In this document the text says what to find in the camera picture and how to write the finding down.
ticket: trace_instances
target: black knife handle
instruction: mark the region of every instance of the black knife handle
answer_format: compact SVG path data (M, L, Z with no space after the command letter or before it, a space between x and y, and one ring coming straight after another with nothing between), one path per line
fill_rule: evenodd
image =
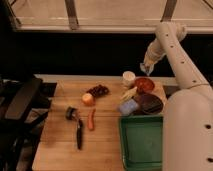
M82 129L83 129L83 122L79 119L78 127L77 127L77 147L80 150L82 147Z

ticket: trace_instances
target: food item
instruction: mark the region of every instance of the food item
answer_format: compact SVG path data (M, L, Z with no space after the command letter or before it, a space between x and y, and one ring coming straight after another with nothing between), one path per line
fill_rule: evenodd
M124 95L121 97L122 102L125 102L127 100L130 100L132 97L134 97L137 93L137 87L134 87L130 90L127 90Z
M135 80L135 86L137 87L137 92L141 93L151 93L155 88L154 82L147 77L140 77Z
M95 105L95 99L94 99L93 95L90 94L90 93L85 93L82 96L82 101L83 101L83 103L86 106L93 106L93 105Z
M87 91L87 93L92 94L93 97L101 97L109 93L109 89L106 86L98 85Z
M93 109L91 113L89 113L87 117L87 127L90 131L94 130L94 114L95 114L96 109Z

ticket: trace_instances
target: wooden table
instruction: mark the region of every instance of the wooden table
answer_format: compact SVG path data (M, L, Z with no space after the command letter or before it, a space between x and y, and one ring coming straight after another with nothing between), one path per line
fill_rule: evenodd
M86 107L82 95L98 84L107 86L110 94L96 100L94 107ZM162 84L155 82L153 94L163 102L166 97ZM51 109L46 119L37 153L34 171L123 171L117 110L125 92L118 80L72 80L58 82ZM65 119L68 106L78 108L84 123L83 146L76 145L76 122ZM87 115L96 108L95 130L87 129Z

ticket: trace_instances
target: red food item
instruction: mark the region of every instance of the red food item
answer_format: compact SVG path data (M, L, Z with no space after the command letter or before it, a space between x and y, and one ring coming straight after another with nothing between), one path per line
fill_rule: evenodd
M87 91L87 93L92 94L93 97L101 97L109 93L109 89L106 86L99 84Z
M155 88L154 82L147 77L140 77L135 80L135 86L137 87L137 92L141 93L151 93Z

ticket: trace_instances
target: black wall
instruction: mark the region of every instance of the black wall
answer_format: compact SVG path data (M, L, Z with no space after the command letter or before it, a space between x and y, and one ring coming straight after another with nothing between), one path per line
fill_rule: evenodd
M0 9L0 72L121 75L132 70L143 75L139 63L153 39L151 34L13 32ZM182 45L203 74L213 74L213 35L187 35ZM153 73L172 75L166 58Z

